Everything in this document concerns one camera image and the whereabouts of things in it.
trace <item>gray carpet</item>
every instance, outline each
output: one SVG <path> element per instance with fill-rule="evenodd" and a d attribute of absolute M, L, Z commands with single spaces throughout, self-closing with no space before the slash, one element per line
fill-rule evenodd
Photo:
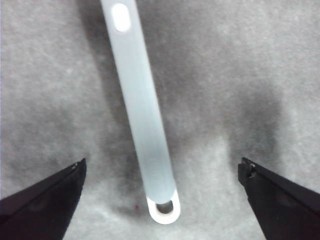
<path fill-rule="evenodd" d="M 98 0 L 1 1 L 1 198 L 87 158 L 65 240 L 264 239 L 241 157 L 320 192 L 320 2 L 137 4 L 179 220 L 148 214 Z"/>

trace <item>round hole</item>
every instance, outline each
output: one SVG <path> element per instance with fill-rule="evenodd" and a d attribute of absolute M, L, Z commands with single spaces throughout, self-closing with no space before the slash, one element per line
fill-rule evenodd
<path fill-rule="evenodd" d="M 164 204 L 157 204 L 156 208 L 158 209 L 158 211 L 162 214 L 168 214 L 170 212 L 172 212 L 172 210 L 174 209 L 174 206 L 172 204 L 172 201 L 168 201 Z"/>

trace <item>gray fabric surface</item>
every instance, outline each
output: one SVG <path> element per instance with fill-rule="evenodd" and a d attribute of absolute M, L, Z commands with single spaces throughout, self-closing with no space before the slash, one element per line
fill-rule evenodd
<path fill-rule="evenodd" d="M 137 1 L 181 201 L 150 218 L 98 0 L 3 0 L 1 197 L 87 158 L 66 240 L 264 239 L 246 156 L 320 192 L 320 3 Z"/>

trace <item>rounded end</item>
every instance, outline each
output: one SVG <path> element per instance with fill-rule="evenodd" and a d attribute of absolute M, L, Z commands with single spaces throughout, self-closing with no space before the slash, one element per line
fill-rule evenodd
<path fill-rule="evenodd" d="M 181 209 L 177 190 L 174 191 L 170 200 L 172 202 L 172 210 L 168 213 L 162 213 L 158 210 L 157 204 L 150 198 L 146 197 L 150 216 L 157 223 L 164 225 L 172 224 L 179 218 Z"/>

